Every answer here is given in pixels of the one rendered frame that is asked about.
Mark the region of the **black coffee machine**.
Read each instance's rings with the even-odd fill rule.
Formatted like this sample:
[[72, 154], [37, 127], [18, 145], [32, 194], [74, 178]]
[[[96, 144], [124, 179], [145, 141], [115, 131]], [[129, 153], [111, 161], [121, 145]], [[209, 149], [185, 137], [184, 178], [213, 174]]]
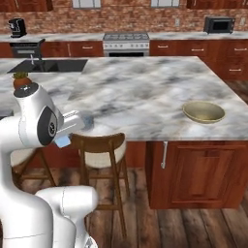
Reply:
[[8, 21], [8, 23], [12, 31], [12, 38], [20, 38], [26, 35], [26, 27], [23, 18], [12, 18]]

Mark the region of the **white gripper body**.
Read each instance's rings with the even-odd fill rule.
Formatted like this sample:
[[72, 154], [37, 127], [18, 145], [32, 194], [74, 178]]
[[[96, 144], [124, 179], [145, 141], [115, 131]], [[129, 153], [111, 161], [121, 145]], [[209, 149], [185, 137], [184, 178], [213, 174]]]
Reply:
[[82, 114], [78, 110], [72, 110], [63, 115], [64, 124], [61, 129], [57, 131], [57, 137], [61, 138], [68, 136], [69, 134], [83, 129], [85, 124], [83, 122]]

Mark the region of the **potted plant in brown pot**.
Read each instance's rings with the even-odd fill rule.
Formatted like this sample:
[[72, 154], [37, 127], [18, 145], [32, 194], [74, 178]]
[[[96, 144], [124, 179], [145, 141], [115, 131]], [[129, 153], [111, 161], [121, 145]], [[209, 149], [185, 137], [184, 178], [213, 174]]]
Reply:
[[14, 88], [18, 89], [22, 85], [30, 84], [32, 80], [26, 72], [16, 72], [13, 74]]

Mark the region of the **wooden base cupboard run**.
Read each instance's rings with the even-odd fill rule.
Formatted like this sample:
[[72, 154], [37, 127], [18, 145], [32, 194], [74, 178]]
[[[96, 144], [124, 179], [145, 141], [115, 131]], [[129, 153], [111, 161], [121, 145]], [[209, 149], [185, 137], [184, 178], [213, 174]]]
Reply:
[[102, 41], [44, 42], [43, 57], [103, 57]]
[[248, 39], [151, 40], [151, 56], [198, 56], [219, 78], [248, 80]]

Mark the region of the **black microwave oven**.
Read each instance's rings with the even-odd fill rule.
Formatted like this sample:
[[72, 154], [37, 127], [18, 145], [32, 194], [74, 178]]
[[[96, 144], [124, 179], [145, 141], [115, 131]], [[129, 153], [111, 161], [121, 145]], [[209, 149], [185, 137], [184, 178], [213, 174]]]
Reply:
[[232, 33], [235, 18], [227, 16], [207, 16], [203, 31], [207, 34]]

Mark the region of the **wooden island cupboard door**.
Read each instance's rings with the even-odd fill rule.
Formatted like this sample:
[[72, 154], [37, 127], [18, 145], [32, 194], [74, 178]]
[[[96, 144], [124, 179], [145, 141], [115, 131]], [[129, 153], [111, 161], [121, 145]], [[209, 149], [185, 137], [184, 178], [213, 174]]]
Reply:
[[237, 208], [248, 186], [248, 141], [146, 144], [145, 174], [152, 209]]

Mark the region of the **wooden stool with white cushion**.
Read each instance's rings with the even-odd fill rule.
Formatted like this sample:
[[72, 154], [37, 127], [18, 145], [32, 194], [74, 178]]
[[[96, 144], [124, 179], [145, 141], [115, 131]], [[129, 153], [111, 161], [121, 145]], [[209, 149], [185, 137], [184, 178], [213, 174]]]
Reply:
[[[26, 174], [29, 164], [33, 161], [35, 157], [39, 158], [42, 166], [44, 167], [45, 170], [44, 174]], [[21, 183], [24, 180], [29, 180], [29, 179], [48, 180], [53, 187], [56, 186], [52, 173], [49, 169], [45, 154], [41, 148], [28, 148], [28, 149], [21, 149], [12, 152], [11, 165], [12, 165], [14, 184], [17, 187], [20, 187]]]
[[77, 149], [80, 158], [80, 183], [88, 185], [90, 179], [112, 179], [116, 203], [99, 204], [98, 210], [117, 210], [121, 231], [127, 237], [123, 203], [119, 180], [125, 183], [126, 195], [130, 196], [126, 166], [126, 139], [124, 133], [101, 137], [86, 137], [72, 134], [72, 146]]

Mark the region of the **grey dishwasher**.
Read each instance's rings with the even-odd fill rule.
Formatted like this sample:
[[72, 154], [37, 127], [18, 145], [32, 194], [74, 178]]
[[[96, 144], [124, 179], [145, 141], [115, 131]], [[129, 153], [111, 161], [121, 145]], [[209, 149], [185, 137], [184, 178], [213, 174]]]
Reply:
[[40, 39], [38, 42], [20, 42], [20, 43], [10, 43], [10, 47], [15, 58], [42, 58], [41, 44], [45, 39]]

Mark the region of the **beige ice bowl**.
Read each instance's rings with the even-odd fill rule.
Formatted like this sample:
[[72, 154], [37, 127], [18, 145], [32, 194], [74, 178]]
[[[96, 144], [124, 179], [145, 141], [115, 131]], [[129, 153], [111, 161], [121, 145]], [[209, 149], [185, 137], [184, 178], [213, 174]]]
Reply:
[[182, 110], [188, 118], [202, 124], [216, 123], [226, 116], [225, 111], [220, 106], [205, 101], [185, 103]]

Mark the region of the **black sink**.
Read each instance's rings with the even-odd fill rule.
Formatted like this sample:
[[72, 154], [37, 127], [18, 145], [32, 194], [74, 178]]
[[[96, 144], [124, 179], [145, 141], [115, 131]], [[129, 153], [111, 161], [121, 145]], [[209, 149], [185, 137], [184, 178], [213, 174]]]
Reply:
[[42, 62], [24, 60], [10, 70], [10, 73], [73, 73], [82, 72], [86, 59], [48, 59]]

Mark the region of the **white framed window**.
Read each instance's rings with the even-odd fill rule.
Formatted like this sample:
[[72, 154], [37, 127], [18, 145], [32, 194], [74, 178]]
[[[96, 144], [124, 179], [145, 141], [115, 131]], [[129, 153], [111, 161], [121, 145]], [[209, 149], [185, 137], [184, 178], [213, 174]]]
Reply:
[[153, 8], [178, 8], [180, 0], [151, 0]]
[[72, 0], [73, 7], [78, 9], [100, 8], [101, 0]]

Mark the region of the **silver stove with oven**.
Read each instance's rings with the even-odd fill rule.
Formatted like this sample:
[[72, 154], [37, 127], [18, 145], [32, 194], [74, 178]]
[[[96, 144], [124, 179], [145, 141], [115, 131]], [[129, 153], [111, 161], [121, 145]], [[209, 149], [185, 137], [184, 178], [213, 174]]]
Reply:
[[146, 32], [106, 33], [103, 38], [103, 51], [105, 57], [148, 56], [149, 42]]

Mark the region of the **wooden wall cupboard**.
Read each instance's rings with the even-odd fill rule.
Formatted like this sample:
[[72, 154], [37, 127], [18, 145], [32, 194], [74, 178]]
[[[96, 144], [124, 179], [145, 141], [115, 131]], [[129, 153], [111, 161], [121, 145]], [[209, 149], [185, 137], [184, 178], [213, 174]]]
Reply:
[[52, 0], [0, 0], [0, 13], [49, 12]]
[[186, 7], [195, 10], [248, 9], [248, 0], [187, 0]]

